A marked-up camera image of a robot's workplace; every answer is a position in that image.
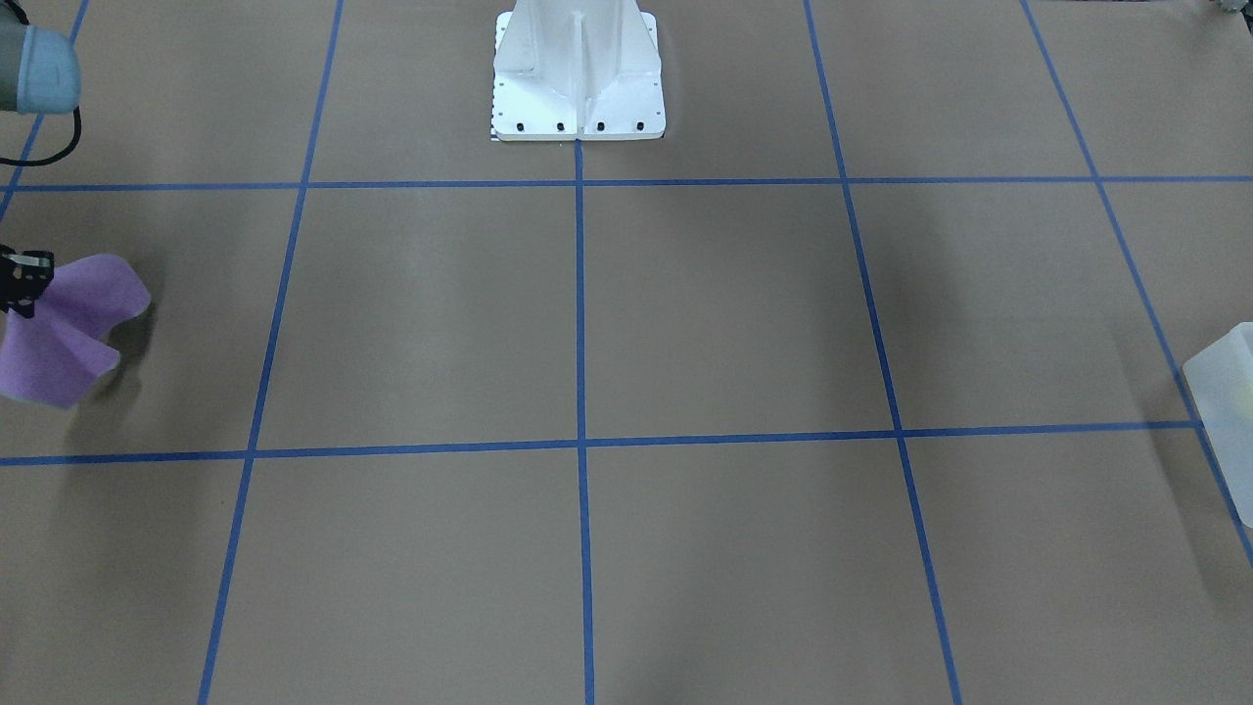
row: blue tape line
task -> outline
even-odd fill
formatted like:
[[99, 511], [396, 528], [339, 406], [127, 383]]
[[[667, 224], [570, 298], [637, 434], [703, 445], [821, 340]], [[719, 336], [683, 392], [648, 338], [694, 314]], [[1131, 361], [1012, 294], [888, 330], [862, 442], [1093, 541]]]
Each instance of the blue tape line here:
[[79, 33], [83, 31], [83, 20], [86, 19], [86, 8], [91, 4], [91, 0], [83, 0], [79, 3], [79, 11], [74, 15], [74, 25], [70, 28], [70, 44], [78, 41]]
[[304, 153], [304, 169], [301, 173], [301, 188], [296, 195], [296, 207], [292, 213], [292, 227], [287, 237], [287, 250], [283, 255], [283, 272], [279, 277], [278, 294], [274, 299], [274, 312], [271, 318], [269, 341], [266, 346], [266, 359], [262, 364], [261, 382], [257, 386], [257, 402], [253, 408], [252, 430], [248, 435], [248, 457], [243, 465], [239, 477], [239, 493], [236, 498], [234, 517], [231, 522], [231, 541], [227, 543], [227, 555], [222, 566], [222, 584], [218, 589], [218, 604], [213, 615], [213, 627], [209, 632], [209, 645], [204, 656], [204, 672], [200, 677], [199, 705], [208, 705], [209, 691], [213, 686], [213, 672], [217, 665], [218, 646], [222, 640], [222, 625], [226, 620], [227, 599], [231, 592], [231, 580], [234, 575], [236, 552], [239, 546], [239, 535], [243, 530], [244, 508], [248, 502], [248, 487], [252, 482], [252, 468], [257, 452], [257, 442], [261, 437], [261, 422], [266, 413], [266, 397], [269, 392], [269, 378], [274, 366], [274, 351], [278, 346], [278, 333], [283, 323], [283, 307], [287, 303], [287, 288], [291, 280], [292, 262], [296, 255], [296, 244], [299, 237], [301, 220], [304, 212], [304, 199], [308, 193], [309, 174], [313, 170], [313, 157], [317, 150], [318, 131], [322, 125], [322, 110], [326, 106], [327, 88], [331, 83], [331, 70], [335, 65], [335, 50], [340, 39], [340, 23], [343, 19], [343, 0], [336, 0], [335, 16], [331, 20], [331, 36], [327, 43], [326, 60], [322, 65], [322, 81], [318, 85], [317, 103], [313, 109], [313, 123], [309, 126], [308, 147]]
[[647, 448], [673, 446], [734, 446], [768, 443], [822, 443], [846, 441], [887, 441], [905, 438], [962, 438], [999, 436], [1051, 436], [1074, 433], [1120, 433], [1146, 431], [1193, 431], [1197, 422], [1125, 422], [1105, 425], [1053, 425], [1026, 427], [970, 427], [903, 430], [900, 435], [885, 431], [848, 431], [817, 433], [753, 433], [720, 436], [649, 436], [623, 438], [588, 438], [584, 441], [501, 441], [487, 443], [427, 443], [407, 446], [357, 446], [333, 448], [272, 448], [248, 451], [205, 451], [190, 453], [118, 453], [101, 456], [26, 456], [0, 458], [0, 467], [31, 468], [56, 466], [93, 466], [123, 463], [182, 463], [193, 461], [257, 461], [284, 458], [358, 458], [371, 456], [435, 456], [452, 453], [504, 453], [526, 451], [571, 451], [575, 448]]
[[1108, 425], [1050, 425], [1027, 427], [974, 427], [974, 428], [935, 428], [906, 430], [905, 438], [962, 438], [972, 436], [1031, 436], [1068, 433], [1114, 433], [1129, 431], [1175, 431], [1197, 428], [1195, 422], [1128, 422]]
[[824, 185], [840, 183], [838, 178], [600, 178], [584, 182], [589, 187], [653, 187], [653, 185]]
[[574, 252], [575, 252], [575, 398], [578, 438], [588, 438], [588, 303], [586, 258], [584, 248], [583, 142], [574, 143]]
[[[1091, 177], [1078, 175], [940, 175], [940, 177], [848, 177], [847, 179], [824, 178], [687, 178], [687, 179], [584, 179], [586, 188], [613, 187], [685, 187], [685, 185], [834, 185], [847, 182], [852, 185], [893, 185], [893, 184], [961, 184], [961, 183], [1091, 183]], [[1105, 183], [1248, 183], [1253, 175], [1124, 175], [1100, 177]], [[530, 179], [530, 180], [311, 180], [302, 184], [298, 180], [283, 182], [217, 182], [217, 183], [30, 183], [5, 187], [10, 193], [110, 193], [144, 190], [296, 190], [309, 189], [407, 189], [407, 188], [569, 188], [574, 179]]]
[[0, 458], [0, 468], [41, 468], [51, 466], [115, 466], [124, 463], [187, 463], [195, 461], [243, 461], [244, 451], [199, 453], [117, 453], [98, 456], [28, 456]]
[[961, 705], [961, 687], [957, 681], [957, 662], [952, 656], [952, 642], [949, 639], [949, 621], [945, 619], [944, 602], [940, 600], [940, 581], [936, 577], [935, 563], [931, 560], [931, 541], [927, 538], [927, 525], [922, 517], [922, 502], [918, 500], [918, 487], [913, 482], [913, 463], [910, 461], [908, 445], [903, 436], [896, 437], [896, 450], [905, 470], [905, 490], [910, 496], [910, 512], [913, 515], [913, 531], [917, 535], [918, 553], [922, 557], [922, 572], [927, 577], [927, 595], [931, 597], [931, 611], [935, 614], [936, 634], [940, 636], [940, 651], [944, 654], [945, 672], [949, 675], [949, 690], [955, 705]]
[[949, 629], [944, 615], [944, 605], [940, 600], [940, 586], [936, 581], [935, 569], [931, 565], [931, 547], [927, 540], [926, 525], [922, 517], [922, 506], [918, 502], [917, 488], [913, 485], [913, 471], [910, 463], [908, 448], [905, 437], [901, 435], [901, 412], [896, 399], [896, 387], [892, 383], [892, 371], [887, 361], [887, 348], [883, 343], [883, 331], [880, 326], [878, 311], [875, 304], [875, 291], [871, 286], [870, 267], [866, 263], [866, 250], [862, 245], [861, 228], [857, 223], [857, 209], [853, 204], [852, 188], [848, 184], [848, 169], [845, 163], [845, 153], [840, 142], [840, 126], [836, 121], [836, 110], [831, 100], [831, 89], [827, 84], [827, 70], [822, 60], [822, 48], [818, 44], [818, 30], [813, 20], [813, 5], [811, 0], [804, 0], [806, 23], [809, 28], [809, 43], [813, 48], [813, 61], [818, 71], [818, 84], [822, 86], [822, 101], [827, 110], [827, 126], [831, 130], [831, 145], [836, 153], [836, 165], [840, 169], [840, 179], [845, 192], [845, 207], [848, 212], [848, 228], [852, 233], [853, 248], [857, 252], [857, 268], [862, 277], [862, 289], [866, 296], [866, 309], [870, 313], [871, 329], [875, 333], [875, 349], [878, 354], [880, 372], [883, 376], [883, 391], [887, 394], [888, 411], [892, 414], [892, 431], [896, 435], [897, 451], [901, 457], [901, 468], [905, 473], [905, 485], [910, 496], [910, 510], [913, 513], [913, 527], [917, 535], [918, 551], [922, 558], [922, 569], [926, 574], [927, 590], [931, 594], [931, 607], [935, 614], [936, 632], [940, 637], [940, 646], [944, 655], [945, 670], [949, 675], [949, 690], [952, 695], [954, 705], [961, 705], [961, 685], [957, 679], [957, 666], [954, 661], [952, 647], [949, 641]]
[[282, 458], [362, 458], [371, 456], [441, 456], [451, 453], [502, 453], [507, 451], [569, 451], [578, 441], [505, 441], [496, 443], [427, 443], [412, 446], [360, 446], [348, 448], [276, 448], [252, 453], [258, 461]]
[[736, 446], [744, 443], [819, 443], [829, 441], [881, 441], [896, 438], [892, 431], [850, 431], [829, 433], [743, 433], [725, 436], [645, 436], [628, 438], [590, 438], [588, 448], [644, 448], [650, 446]]
[[591, 591], [591, 506], [588, 490], [588, 448], [579, 447], [579, 546], [583, 565], [583, 697], [596, 705], [595, 610]]
[[294, 190], [299, 182], [239, 182], [239, 183], [35, 183], [18, 185], [19, 193], [109, 193], [144, 190]]
[[1235, 503], [1232, 501], [1230, 491], [1228, 490], [1227, 482], [1223, 480], [1222, 471], [1218, 467], [1218, 460], [1209, 450], [1209, 440], [1205, 437], [1204, 428], [1200, 426], [1200, 416], [1197, 414], [1197, 408], [1193, 406], [1192, 397], [1188, 394], [1188, 389], [1184, 386], [1183, 374], [1175, 362], [1174, 352], [1170, 349], [1170, 342], [1167, 339], [1165, 329], [1162, 326], [1160, 318], [1158, 318], [1157, 309], [1153, 307], [1153, 301], [1149, 297], [1148, 287], [1144, 286], [1144, 278], [1140, 275], [1140, 269], [1135, 264], [1135, 257], [1131, 254], [1131, 248], [1123, 233], [1123, 225], [1118, 220], [1118, 214], [1114, 212], [1114, 204], [1110, 202], [1109, 193], [1105, 189], [1100, 172], [1096, 169], [1096, 162], [1093, 159], [1091, 149], [1089, 149], [1088, 140], [1084, 138], [1084, 133], [1079, 128], [1079, 119], [1075, 118], [1075, 111], [1070, 104], [1070, 99], [1066, 96], [1066, 91], [1061, 86], [1061, 78], [1058, 74], [1056, 65], [1053, 63], [1053, 56], [1049, 54], [1049, 48], [1044, 41], [1044, 34], [1040, 31], [1040, 25], [1036, 23], [1035, 14], [1031, 11], [1031, 6], [1027, 0], [1019, 0], [1019, 4], [1022, 6], [1022, 13], [1026, 14], [1027, 23], [1031, 25], [1031, 33], [1035, 35], [1036, 45], [1040, 48], [1040, 55], [1044, 56], [1045, 66], [1049, 69], [1049, 76], [1053, 79], [1053, 86], [1056, 89], [1058, 98], [1061, 100], [1061, 105], [1066, 110], [1066, 119], [1070, 120], [1070, 128], [1075, 133], [1075, 140], [1079, 143], [1079, 149], [1084, 154], [1088, 169], [1093, 174], [1093, 179], [1096, 184], [1096, 192], [1100, 194], [1101, 204], [1105, 207], [1105, 214], [1109, 218], [1109, 224], [1114, 228], [1114, 237], [1118, 239], [1119, 249], [1123, 252], [1123, 259], [1126, 262], [1126, 268], [1131, 273], [1131, 280], [1135, 282], [1135, 289], [1140, 296], [1140, 302], [1144, 304], [1144, 311], [1149, 316], [1149, 322], [1153, 324], [1153, 332], [1157, 334], [1158, 344], [1162, 347], [1162, 354], [1165, 357], [1167, 366], [1174, 378], [1175, 389], [1178, 391], [1179, 398], [1183, 401], [1184, 408], [1188, 412], [1188, 418], [1197, 425], [1197, 441], [1202, 445], [1205, 461], [1209, 463], [1210, 475], [1214, 476], [1214, 481], [1218, 485], [1218, 492], [1223, 497], [1223, 503], [1227, 505], [1227, 513], [1230, 517], [1235, 533], [1239, 537], [1242, 547], [1244, 548], [1244, 557], [1248, 560], [1249, 567], [1253, 567], [1253, 543], [1249, 542], [1248, 533], [1244, 531], [1244, 526], [1240, 522], [1239, 513], [1235, 510]]
[[309, 188], [569, 188], [571, 179], [531, 180], [312, 180]]
[[234, 513], [231, 517], [231, 537], [227, 540], [227, 555], [222, 565], [222, 580], [218, 584], [218, 600], [213, 606], [213, 626], [209, 630], [209, 646], [204, 654], [204, 672], [200, 675], [198, 705], [208, 705], [209, 689], [213, 686], [213, 671], [218, 665], [218, 645], [222, 641], [222, 625], [227, 616], [227, 600], [231, 597], [231, 579], [234, 575], [236, 553], [239, 550], [239, 532], [243, 530], [243, 510], [248, 502], [248, 487], [252, 485], [253, 460], [243, 462], [239, 476], [239, 490], [236, 495]]
[[1091, 183], [1091, 177], [850, 177], [853, 185], [907, 183]]
[[579, 545], [583, 566], [583, 696], [596, 702], [596, 654], [593, 631], [591, 507], [588, 500], [588, 336], [586, 257], [584, 249], [583, 142], [574, 142], [574, 252], [575, 252], [575, 417], [579, 448]]
[[1101, 175], [1105, 183], [1247, 183], [1253, 175]]

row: white plastic container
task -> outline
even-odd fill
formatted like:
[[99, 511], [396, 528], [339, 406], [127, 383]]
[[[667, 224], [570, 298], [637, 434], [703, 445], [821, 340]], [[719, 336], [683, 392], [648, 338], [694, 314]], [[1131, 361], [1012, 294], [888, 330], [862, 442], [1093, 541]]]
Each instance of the white plastic container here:
[[1183, 367], [1235, 511], [1253, 527], [1253, 323], [1198, 352]]

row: light blue cap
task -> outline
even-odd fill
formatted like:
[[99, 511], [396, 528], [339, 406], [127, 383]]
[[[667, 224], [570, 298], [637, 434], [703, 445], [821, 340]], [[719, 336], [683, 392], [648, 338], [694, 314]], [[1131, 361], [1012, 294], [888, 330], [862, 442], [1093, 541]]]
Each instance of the light blue cap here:
[[81, 91], [78, 55], [65, 35], [26, 28], [18, 69], [19, 113], [69, 113]]

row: purple fabric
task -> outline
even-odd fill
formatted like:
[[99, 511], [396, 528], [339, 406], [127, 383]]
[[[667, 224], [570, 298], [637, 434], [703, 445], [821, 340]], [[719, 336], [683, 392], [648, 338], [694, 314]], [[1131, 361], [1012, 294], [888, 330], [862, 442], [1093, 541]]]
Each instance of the purple fabric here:
[[68, 409], [118, 367], [101, 339], [144, 312], [152, 297], [123, 258], [93, 254], [56, 267], [35, 302], [35, 317], [9, 312], [0, 343], [0, 394]]

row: floor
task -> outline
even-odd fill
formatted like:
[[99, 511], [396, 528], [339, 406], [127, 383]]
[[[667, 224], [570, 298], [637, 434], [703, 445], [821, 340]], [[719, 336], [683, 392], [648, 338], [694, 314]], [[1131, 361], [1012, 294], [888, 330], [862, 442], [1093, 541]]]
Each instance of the floor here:
[[155, 303], [0, 402], [0, 702], [1253, 697], [1240, 19], [648, 0], [665, 139], [517, 145], [507, 4], [28, 3], [0, 240]]

